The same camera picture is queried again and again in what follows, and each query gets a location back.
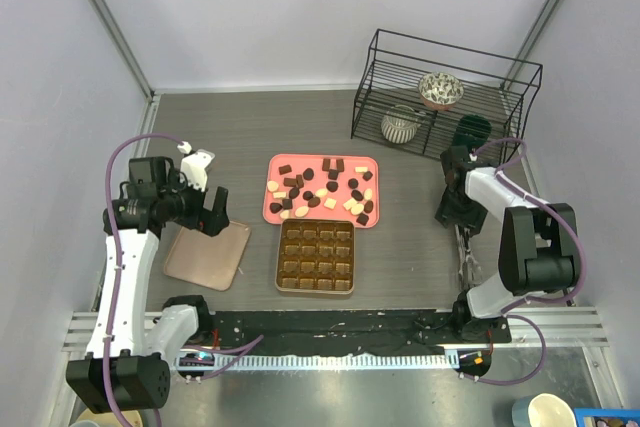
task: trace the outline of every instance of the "black wire rack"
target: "black wire rack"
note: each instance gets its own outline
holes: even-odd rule
[[[505,77],[514,64],[517,78]],[[418,83],[431,72],[446,72],[462,82],[464,95],[451,110],[433,110],[423,104]],[[463,119],[467,119],[465,132],[476,135],[480,144],[503,137],[522,138],[541,84],[541,64],[378,29],[369,44],[354,99],[351,137],[434,159],[453,145],[454,138],[459,139],[456,135]],[[404,109],[398,115],[398,105],[413,113]],[[388,141],[381,127],[385,116],[417,123],[413,138],[402,144]],[[468,119],[479,117],[483,130],[474,132]],[[481,157],[504,162],[516,150],[515,143],[501,144],[486,149]]]

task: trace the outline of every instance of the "pink plate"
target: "pink plate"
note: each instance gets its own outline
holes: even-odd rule
[[[267,172],[267,182],[275,180],[278,184],[277,192],[286,192],[289,194],[290,187],[285,187],[283,182],[285,177],[295,177],[296,174],[302,174],[307,168],[312,168],[314,177],[312,180],[305,180],[304,187],[300,189],[300,195],[293,200],[293,209],[291,210],[291,218],[295,218],[294,212],[298,207],[307,205],[307,201],[302,198],[302,194],[310,190],[316,192],[319,189],[327,188],[327,182],[329,182],[328,172],[322,170],[323,159],[331,159],[331,168],[336,168],[336,160],[344,160],[344,172],[338,175],[338,190],[335,192],[328,192],[321,200],[319,206],[309,209],[309,213],[304,217],[306,219],[326,219],[326,220],[348,220],[353,222],[356,227],[362,229],[369,229],[378,223],[380,216],[379,212],[379,200],[378,195],[378,164],[371,157],[349,157],[344,155],[302,155],[302,154],[278,154],[269,162],[269,171]],[[288,174],[280,175],[278,169],[283,165],[290,165],[292,171]],[[356,173],[356,167],[367,167],[373,174],[373,177],[366,181],[362,178],[361,173]],[[356,222],[356,216],[351,212],[345,210],[342,206],[347,200],[351,198],[351,189],[347,185],[349,179],[356,179],[358,181],[358,190],[364,193],[366,189],[373,191],[373,211],[369,216],[369,222],[366,226],[360,225]],[[264,205],[262,207],[262,215],[264,219],[270,224],[282,224],[283,220],[280,218],[280,212],[272,214],[269,210],[269,204],[272,202],[281,202],[281,199],[274,199],[273,194],[267,190],[265,182],[265,195]],[[333,210],[324,206],[324,202],[327,198],[336,199],[336,206]]]

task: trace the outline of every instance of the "square chocolate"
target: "square chocolate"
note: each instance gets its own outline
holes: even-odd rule
[[[360,225],[367,225],[367,222],[369,222],[369,216],[367,214],[360,214],[356,219],[356,222]]]

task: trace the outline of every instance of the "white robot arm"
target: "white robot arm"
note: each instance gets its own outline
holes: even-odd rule
[[[229,225],[228,191],[218,187],[213,208],[204,208],[207,171],[214,154],[192,151],[186,142],[180,169],[166,157],[129,161],[127,196],[112,201],[122,245],[120,288],[110,343],[110,377],[122,410],[160,408],[169,394],[170,372],[182,346],[200,332],[212,330],[212,319],[202,296],[169,299],[159,322],[145,335],[144,314],[149,274],[162,228],[173,221],[204,235],[218,235]],[[83,360],[67,366],[67,383],[94,413],[111,411],[103,386],[104,339],[112,304],[116,247],[108,216],[107,268],[96,328]]]
[[[576,284],[580,275],[576,246],[551,216],[517,195],[519,187],[489,163],[470,156],[466,147],[451,147],[441,160],[447,189],[436,218],[472,235],[480,233],[487,213],[503,224],[498,272],[459,299],[467,320],[495,319],[528,294],[561,291]],[[575,231],[570,206],[527,198],[547,205]]]

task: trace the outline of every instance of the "brown square tray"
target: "brown square tray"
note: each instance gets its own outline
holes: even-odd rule
[[[351,294],[354,236],[351,222],[285,220],[278,250],[278,290],[300,294]]]

